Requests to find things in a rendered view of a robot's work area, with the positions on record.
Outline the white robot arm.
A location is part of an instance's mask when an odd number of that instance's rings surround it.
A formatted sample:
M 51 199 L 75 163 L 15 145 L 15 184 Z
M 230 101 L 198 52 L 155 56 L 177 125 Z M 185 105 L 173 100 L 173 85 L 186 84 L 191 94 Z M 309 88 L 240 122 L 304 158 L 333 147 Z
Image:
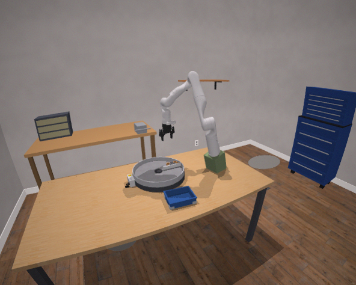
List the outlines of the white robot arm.
M 162 124 L 176 124 L 176 121 L 171 121 L 171 112 L 168 109 L 174 101 L 187 89 L 192 87 L 195 105 L 200 117 L 202 129 L 206 132 L 206 142 L 209 152 L 209 156 L 215 157 L 220 153 L 219 142 L 216 134 L 216 123 L 213 117 L 204 119 L 204 110 L 207 104 L 203 89 L 200 84 L 199 76 L 197 72 L 191 71 L 188 74 L 188 80 L 181 86 L 175 88 L 167 98 L 162 98 L 160 105 L 162 110 Z

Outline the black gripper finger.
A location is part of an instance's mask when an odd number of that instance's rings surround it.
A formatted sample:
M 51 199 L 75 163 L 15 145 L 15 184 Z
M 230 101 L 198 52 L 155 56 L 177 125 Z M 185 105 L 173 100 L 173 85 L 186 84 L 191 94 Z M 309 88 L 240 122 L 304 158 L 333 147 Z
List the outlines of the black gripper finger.
M 169 131 L 170 131 L 170 138 L 172 139 L 173 138 L 173 133 L 175 133 L 174 126 L 171 126 L 171 130 L 169 129 Z
M 161 136 L 161 140 L 164 141 L 164 135 L 167 133 L 168 130 L 165 131 L 165 133 L 163 132 L 163 129 L 159 130 L 159 136 Z

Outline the blue crate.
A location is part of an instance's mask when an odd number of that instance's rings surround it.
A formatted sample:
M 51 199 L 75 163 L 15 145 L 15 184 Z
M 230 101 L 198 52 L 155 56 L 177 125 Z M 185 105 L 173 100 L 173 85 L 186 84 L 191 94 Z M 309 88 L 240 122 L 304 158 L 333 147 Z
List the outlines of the blue crate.
M 197 203 L 196 195 L 189 186 L 164 191 L 170 210 Z

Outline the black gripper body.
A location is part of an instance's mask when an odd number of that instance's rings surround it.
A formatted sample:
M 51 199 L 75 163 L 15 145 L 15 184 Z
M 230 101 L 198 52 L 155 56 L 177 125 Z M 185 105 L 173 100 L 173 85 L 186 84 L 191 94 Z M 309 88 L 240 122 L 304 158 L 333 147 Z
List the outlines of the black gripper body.
M 171 130 L 171 125 L 162 124 L 162 129 L 164 133 L 166 130 L 168 130 L 167 133 L 169 133 L 169 129 Z

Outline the grey round turning table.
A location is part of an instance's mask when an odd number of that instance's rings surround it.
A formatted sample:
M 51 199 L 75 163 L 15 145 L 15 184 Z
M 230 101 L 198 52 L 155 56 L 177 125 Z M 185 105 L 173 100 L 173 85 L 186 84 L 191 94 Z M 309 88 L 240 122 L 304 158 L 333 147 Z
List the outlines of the grey round turning table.
M 166 165 L 173 161 L 179 163 Z M 144 191 L 164 192 L 178 187 L 184 179 L 185 171 L 181 161 L 168 157 L 147 158 L 134 165 L 132 174 L 127 175 L 125 188 L 136 185 Z

